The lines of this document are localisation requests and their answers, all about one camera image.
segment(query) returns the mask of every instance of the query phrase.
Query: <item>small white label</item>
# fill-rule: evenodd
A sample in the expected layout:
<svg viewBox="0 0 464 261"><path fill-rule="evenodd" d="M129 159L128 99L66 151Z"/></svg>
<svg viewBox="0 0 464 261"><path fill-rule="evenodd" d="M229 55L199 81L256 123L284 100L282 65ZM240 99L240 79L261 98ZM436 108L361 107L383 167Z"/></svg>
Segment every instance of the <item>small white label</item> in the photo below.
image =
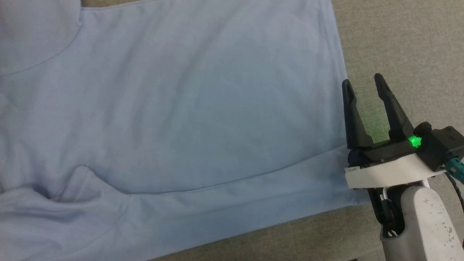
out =
<svg viewBox="0 0 464 261"><path fill-rule="evenodd" d="M345 168L345 173L348 173L348 172L351 172L351 171L355 171L355 170L360 170L360 169L361 169L361 167L359 167L359 166Z"/></svg>

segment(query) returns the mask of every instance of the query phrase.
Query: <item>light blue fabric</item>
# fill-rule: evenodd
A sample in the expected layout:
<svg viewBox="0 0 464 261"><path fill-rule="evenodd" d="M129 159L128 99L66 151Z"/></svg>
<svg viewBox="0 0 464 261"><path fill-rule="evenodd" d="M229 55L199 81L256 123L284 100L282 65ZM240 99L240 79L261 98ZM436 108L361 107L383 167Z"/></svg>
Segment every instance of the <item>light blue fabric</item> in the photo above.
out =
<svg viewBox="0 0 464 261"><path fill-rule="evenodd" d="M330 1L0 12L0 260L142 261L366 202Z"/></svg>

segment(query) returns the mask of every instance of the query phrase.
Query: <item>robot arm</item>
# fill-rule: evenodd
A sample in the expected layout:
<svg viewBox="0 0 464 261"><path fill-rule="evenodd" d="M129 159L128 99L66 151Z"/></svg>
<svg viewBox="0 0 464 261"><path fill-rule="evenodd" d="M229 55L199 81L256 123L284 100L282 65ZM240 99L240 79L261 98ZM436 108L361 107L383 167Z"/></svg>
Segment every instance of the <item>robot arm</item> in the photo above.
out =
<svg viewBox="0 0 464 261"><path fill-rule="evenodd" d="M374 144L356 109L356 96L343 81L349 167L353 189L367 189L388 261L463 260L464 250L450 217L427 178L447 173L464 182L464 137L453 127L413 129L381 74L375 83L385 104L390 139Z"/></svg>

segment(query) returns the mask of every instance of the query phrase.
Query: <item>gray textured surface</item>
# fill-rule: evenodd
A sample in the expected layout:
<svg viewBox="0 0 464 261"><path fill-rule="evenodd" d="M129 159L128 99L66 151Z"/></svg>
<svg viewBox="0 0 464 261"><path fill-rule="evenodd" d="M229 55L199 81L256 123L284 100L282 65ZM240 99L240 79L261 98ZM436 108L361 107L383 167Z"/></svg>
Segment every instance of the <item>gray textured surface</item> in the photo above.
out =
<svg viewBox="0 0 464 261"><path fill-rule="evenodd" d="M83 0L110 6L132 0ZM387 137L374 88L381 72L413 125L453 125L464 132L464 2L333 0L348 76L367 130ZM430 180L463 238L464 216L444 176ZM349 260L381 247L371 206L338 209L186 250L157 261Z"/></svg>

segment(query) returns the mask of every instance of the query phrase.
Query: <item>black cable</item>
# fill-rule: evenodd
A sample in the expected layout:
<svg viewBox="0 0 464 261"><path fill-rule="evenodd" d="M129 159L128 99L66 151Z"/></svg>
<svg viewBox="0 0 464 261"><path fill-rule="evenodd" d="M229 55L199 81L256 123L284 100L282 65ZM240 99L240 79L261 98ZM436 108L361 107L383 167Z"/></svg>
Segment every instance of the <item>black cable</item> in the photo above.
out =
<svg viewBox="0 0 464 261"><path fill-rule="evenodd" d="M448 172L445 173L448 179L450 180L451 184L454 187L454 190L456 191L456 194L458 195L459 201L461 202L461 207L463 208L463 213L464 213L464 199L463 196L461 195L461 191L459 190L458 185L456 184L456 181L454 178L449 174Z"/></svg>

